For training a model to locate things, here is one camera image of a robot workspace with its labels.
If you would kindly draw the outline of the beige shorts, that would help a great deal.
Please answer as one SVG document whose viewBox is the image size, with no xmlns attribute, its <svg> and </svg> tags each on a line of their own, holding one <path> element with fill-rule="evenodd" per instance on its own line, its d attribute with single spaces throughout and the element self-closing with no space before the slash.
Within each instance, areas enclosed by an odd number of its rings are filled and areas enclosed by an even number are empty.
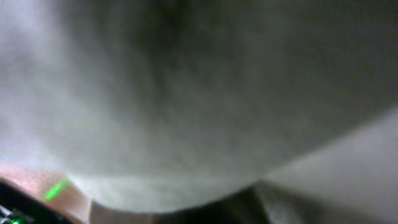
<svg viewBox="0 0 398 224">
<path fill-rule="evenodd" d="M 199 207 L 397 107 L 396 1 L 1 2 L 1 163 Z"/>
</svg>

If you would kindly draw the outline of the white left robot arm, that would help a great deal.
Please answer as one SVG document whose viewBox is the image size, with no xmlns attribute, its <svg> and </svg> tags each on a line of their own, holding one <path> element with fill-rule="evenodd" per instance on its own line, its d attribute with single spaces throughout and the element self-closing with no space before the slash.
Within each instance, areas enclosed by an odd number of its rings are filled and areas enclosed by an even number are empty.
<svg viewBox="0 0 398 224">
<path fill-rule="evenodd" d="M 5 179 L 1 179 L 1 224 L 73 224 Z"/>
</svg>

